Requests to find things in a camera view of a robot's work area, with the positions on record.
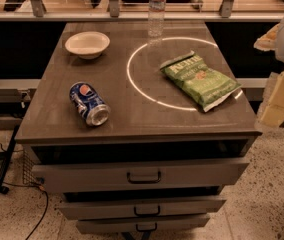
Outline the middle grey drawer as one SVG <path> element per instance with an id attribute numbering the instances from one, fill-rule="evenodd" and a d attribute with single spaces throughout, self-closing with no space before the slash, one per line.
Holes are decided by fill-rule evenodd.
<path id="1" fill-rule="evenodd" d="M 96 220 L 212 213 L 219 211 L 225 202 L 219 196 L 196 196 L 64 202 L 59 209 L 70 220 Z"/>

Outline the grey drawer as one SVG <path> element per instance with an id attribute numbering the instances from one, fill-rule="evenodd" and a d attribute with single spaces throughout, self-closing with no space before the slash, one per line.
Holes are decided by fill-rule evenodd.
<path id="1" fill-rule="evenodd" d="M 204 227 L 209 219 L 210 217 L 207 214 L 195 214 L 124 219 L 82 220 L 76 222 L 76 227 L 82 234 L 135 231 L 144 232 Z"/>
<path id="2" fill-rule="evenodd" d="M 149 190 L 233 185 L 244 158 L 36 165 L 32 172 L 53 193 Z"/>
<path id="3" fill-rule="evenodd" d="M 64 202 L 59 209 L 70 220 L 96 220 L 212 213 L 219 211 L 225 202 L 219 196 L 196 196 Z"/>

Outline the green chip bag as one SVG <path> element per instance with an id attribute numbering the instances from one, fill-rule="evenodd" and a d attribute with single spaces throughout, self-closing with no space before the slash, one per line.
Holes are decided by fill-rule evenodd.
<path id="1" fill-rule="evenodd" d="M 241 87 L 227 75 L 210 68 L 194 51 L 162 63 L 160 71 L 204 112 L 221 104 Z"/>

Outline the black leaning bar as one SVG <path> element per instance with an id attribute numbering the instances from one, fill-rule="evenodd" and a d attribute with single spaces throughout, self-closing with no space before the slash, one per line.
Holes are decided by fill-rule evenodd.
<path id="1" fill-rule="evenodd" d="M 16 144 L 15 136 L 18 132 L 18 129 L 19 129 L 18 126 L 15 126 L 14 129 L 13 129 L 13 133 L 12 133 L 12 136 L 11 136 L 11 139 L 10 139 L 10 142 L 9 142 L 9 146 L 8 146 L 7 150 L 4 152 L 4 158 L 3 158 L 3 161 L 2 161 L 2 164 L 1 164 L 1 167 L 0 167 L 0 193 L 2 193 L 2 194 L 7 194 L 8 191 L 9 191 L 9 188 L 5 187 L 3 185 L 3 183 L 4 183 L 4 179 L 5 179 L 8 167 L 9 167 L 11 157 L 12 157 L 13 152 L 14 152 L 14 148 L 15 148 L 15 144 Z"/>

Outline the top grey drawer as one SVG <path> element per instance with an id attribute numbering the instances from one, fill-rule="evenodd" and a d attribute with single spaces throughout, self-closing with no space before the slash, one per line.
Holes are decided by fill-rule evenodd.
<path id="1" fill-rule="evenodd" d="M 149 190 L 233 185 L 244 158 L 36 165 L 32 172 L 53 193 Z"/>

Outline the grey drawer cabinet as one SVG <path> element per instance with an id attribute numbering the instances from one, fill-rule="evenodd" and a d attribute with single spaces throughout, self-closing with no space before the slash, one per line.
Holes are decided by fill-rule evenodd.
<path id="1" fill-rule="evenodd" d="M 83 60 L 58 46 L 17 134 L 36 165 L 244 158 L 257 137 L 254 112 L 236 92 L 209 112 L 179 90 L 160 65 L 194 51 L 227 72 L 201 22 L 172 21 L 160 47 L 147 44 L 143 22 L 100 23 L 110 38 L 99 58 Z M 108 120 L 89 126 L 71 102 L 73 84 L 90 84 L 110 107 Z M 219 196 L 227 185 L 209 187 L 58 193 L 64 202 Z"/>

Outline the blue pepsi can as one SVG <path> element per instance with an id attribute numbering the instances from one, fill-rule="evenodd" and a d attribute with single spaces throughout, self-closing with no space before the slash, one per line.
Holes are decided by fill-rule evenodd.
<path id="1" fill-rule="evenodd" d="M 85 82 L 73 84 L 69 97 L 87 125 L 100 126 L 108 120 L 110 107 L 90 84 Z"/>

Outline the clear plastic water bottle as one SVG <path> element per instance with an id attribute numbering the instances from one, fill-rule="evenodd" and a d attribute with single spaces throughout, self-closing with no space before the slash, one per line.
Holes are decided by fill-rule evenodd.
<path id="1" fill-rule="evenodd" d="M 148 35 L 159 38 L 163 33 L 166 0 L 149 0 L 148 4 Z"/>

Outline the bottom grey drawer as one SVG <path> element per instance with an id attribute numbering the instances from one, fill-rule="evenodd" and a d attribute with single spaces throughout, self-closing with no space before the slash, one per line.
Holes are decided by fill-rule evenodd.
<path id="1" fill-rule="evenodd" d="M 210 217 L 207 214 L 195 214 L 124 219 L 82 220 L 76 222 L 76 227 L 82 234 L 135 231 L 144 232 L 204 227 L 209 219 Z"/>

